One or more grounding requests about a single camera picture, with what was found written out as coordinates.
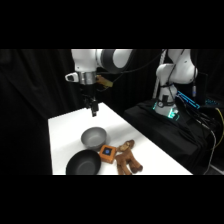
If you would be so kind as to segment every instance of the black cable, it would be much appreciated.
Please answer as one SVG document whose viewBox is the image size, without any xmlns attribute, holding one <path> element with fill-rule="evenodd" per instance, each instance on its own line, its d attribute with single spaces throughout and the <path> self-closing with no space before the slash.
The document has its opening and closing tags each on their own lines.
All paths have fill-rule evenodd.
<svg viewBox="0 0 224 224">
<path fill-rule="evenodd" d="M 143 68 L 146 68 L 147 66 L 149 66 L 150 64 L 152 64 L 158 57 L 160 57 L 166 50 L 168 50 L 168 49 L 164 49 L 163 51 L 162 51 L 162 53 L 159 53 L 159 55 L 157 55 L 152 61 L 150 61 L 149 63 L 147 63 L 146 65 L 144 65 L 144 66 L 142 66 L 141 68 L 138 68 L 138 69 L 135 69 L 135 70 L 131 70 L 131 71 L 126 71 L 126 72 L 121 72 L 121 73 L 119 73 L 119 74 L 127 74 L 127 73 L 132 73 L 132 72 L 137 72 L 137 71 L 139 71 L 139 70 L 142 70 Z M 108 74 L 111 74 L 111 73 L 109 73 L 109 72 L 99 72 L 99 74 L 101 74 L 101 75 L 108 75 Z"/>
</svg>

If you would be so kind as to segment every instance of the stuffed toy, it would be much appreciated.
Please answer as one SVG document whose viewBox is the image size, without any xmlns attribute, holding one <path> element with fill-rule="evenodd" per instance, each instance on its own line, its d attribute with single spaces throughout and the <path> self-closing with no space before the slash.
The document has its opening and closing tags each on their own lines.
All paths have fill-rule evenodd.
<svg viewBox="0 0 224 224">
<path fill-rule="evenodd" d="M 132 175 L 132 173 L 136 174 L 143 170 L 143 166 L 135 159 L 133 156 L 131 149 L 134 147 L 135 141 L 127 141 L 124 145 L 117 148 L 117 152 L 123 152 L 122 154 L 115 157 L 117 161 L 117 169 L 119 175 Z"/>
</svg>

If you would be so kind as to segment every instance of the white tabletop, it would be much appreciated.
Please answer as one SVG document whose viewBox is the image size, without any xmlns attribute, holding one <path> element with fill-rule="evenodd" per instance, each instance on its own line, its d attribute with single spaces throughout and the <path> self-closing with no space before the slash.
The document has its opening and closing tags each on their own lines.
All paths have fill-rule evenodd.
<svg viewBox="0 0 224 224">
<path fill-rule="evenodd" d="M 81 135 L 91 127 L 104 128 L 108 134 L 107 145 L 118 147 L 128 140 L 135 141 L 132 152 L 144 167 L 136 175 L 191 175 L 158 146 L 128 124 L 105 104 L 99 104 L 97 117 L 91 110 L 82 109 L 49 120 L 51 157 L 54 175 L 65 175 L 69 160 L 79 151 L 85 150 Z M 99 175 L 118 175 L 114 163 L 102 163 Z"/>
</svg>

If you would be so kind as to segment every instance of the black background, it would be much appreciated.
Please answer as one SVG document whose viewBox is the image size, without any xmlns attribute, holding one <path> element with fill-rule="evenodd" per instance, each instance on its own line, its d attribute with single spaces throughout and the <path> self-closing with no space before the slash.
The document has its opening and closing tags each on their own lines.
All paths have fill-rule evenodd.
<svg viewBox="0 0 224 224">
<path fill-rule="evenodd" d="M 129 70 L 159 52 L 138 49 Z M 121 116 L 150 100 L 159 60 L 122 76 L 113 89 L 97 93 L 97 98 Z M 199 49 L 198 68 L 209 75 L 208 92 L 224 96 L 224 49 Z M 71 72 L 70 49 L 0 49 L 0 174 L 52 173 L 48 119 L 84 107 L 79 85 L 65 81 Z"/>
</svg>

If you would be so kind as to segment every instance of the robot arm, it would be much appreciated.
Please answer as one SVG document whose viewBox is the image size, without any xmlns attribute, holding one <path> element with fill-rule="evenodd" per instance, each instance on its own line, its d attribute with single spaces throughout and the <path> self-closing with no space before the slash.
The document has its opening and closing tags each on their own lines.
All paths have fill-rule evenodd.
<svg viewBox="0 0 224 224">
<path fill-rule="evenodd" d="M 198 75 L 198 70 L 196 69 L 196 74 L 194 74 L 195 66 L 191 61 L 191 49 L 169 49 L 168 56 L 173 64 L 163 64 L 157 69 L 157 77 L 160 80 L 160 95 L 155 111 L 160 115 L 174 118 L 178 110 L 174 101 L 177 89 L 173 83 L 192 83 L 194 75 L 195 78 Z"/>
<path fill-rule="evenodd" d="M 86 108 L 96 116 L 99 110 L 96 95 L 96 71 L 104 68 L 111 74 L 125 71 L 135 54 L 135 49 L 72 49 L 75 73 L 66 76 L 69 82 L 80 83 Z"/>
</svg>

